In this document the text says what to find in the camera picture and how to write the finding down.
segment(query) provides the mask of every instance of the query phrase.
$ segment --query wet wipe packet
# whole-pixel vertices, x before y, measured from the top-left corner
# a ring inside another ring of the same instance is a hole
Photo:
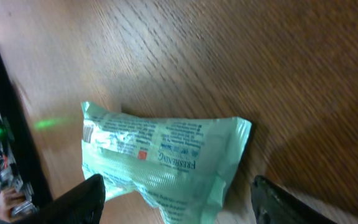
[[[249,121],[144,119],[92,102],[81,106],[84,176],[103,176],[106,200],[138,191],[160,209],[165,223],[215,223],[248,140]]]

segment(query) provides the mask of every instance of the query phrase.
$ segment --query wooden table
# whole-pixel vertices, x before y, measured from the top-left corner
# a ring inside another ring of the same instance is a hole
[[[358,217],[358,1],[0,0],[0,51],[54,197],[83,181],[80,102],[92,100],[253,121],[217,223],[255,223],[256,174],[337,222]],[[130,194],[101,223],[161,222]]]

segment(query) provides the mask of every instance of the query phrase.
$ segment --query barcode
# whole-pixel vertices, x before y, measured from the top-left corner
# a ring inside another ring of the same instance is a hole
[[[84,142],[91,143],[92,133],[93,133],[93,125],[84,125],[84,129],[83,129]]]

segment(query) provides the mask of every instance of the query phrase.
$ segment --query wood grain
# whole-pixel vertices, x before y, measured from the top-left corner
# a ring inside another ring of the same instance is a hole
[[[54,197],[83,180],[80,102],[92,100],[139,116],[252,120],[217,223],[255,223],[256,174],[334,221],[358,221],[358,1],[0,0],[0,51]],[[101,223],[161,222],[130,194]]]

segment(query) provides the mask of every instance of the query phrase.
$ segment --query plastic wrapper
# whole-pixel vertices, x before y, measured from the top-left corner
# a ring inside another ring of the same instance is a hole
[[[165,223],[215,223],[248,140],[242,118],[144,119],[82,103],[83,172],[106,200],[138,191]]]

